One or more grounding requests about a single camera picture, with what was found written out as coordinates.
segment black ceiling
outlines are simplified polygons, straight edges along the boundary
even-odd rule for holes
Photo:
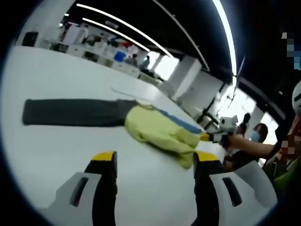
[[[185,28],[204,56],[210,73],[231,82],[231,61],[222,21],[212,0],[158,0]],[[237,71],[246,57],[241,77],[246,78],[286,113],[291,110],[291,92],[300,79],[286,56],[286,40],[281,39],[289,26],[286,5],[274,1],[221,0],[227,15],[237,59]],[[70,8],[67,20],[81,23],[88,18],[105,24],[109,20],[119,25],[118,31],[145,46],[152,45],[130,28],[97,12],[80,8],[76,3],[112,14],[143,31],[165,48],[178,50],[199,58],[198,52],[176,23],[153,0],[77,0]],[[240,88],[257,102],[262,98],[249,87]]]

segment blue bin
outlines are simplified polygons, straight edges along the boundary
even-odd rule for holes
[[[118,62],[122,62],[125,57],[126,57],[125,53],[118,51],[114,57],[114,60]]]

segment white table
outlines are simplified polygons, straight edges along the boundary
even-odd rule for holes
[[[7,160],[21,190],[34,207],[47,207],[56,189],[92,156],[118,152],[116,223],[191,225],[197,216],[193,170],[135,141],[124,127],[24,126],[28,98],[131,99],[112,91],[122,84],[153,104],[198,126],[156,87],[82,58],[41,48],[13,47],[4,71],[1,122]]]

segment face mask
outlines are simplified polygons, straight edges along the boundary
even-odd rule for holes
[[[250,135],[250,140],[254,141],[254,142],[258,142],[260,138],[259,133],[257,133],[256,131],[252,131],[251,135]]]

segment white helmet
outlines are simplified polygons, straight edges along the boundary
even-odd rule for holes
[[[301,81],[293,89],[292,105],[296,114],[301,114]]]

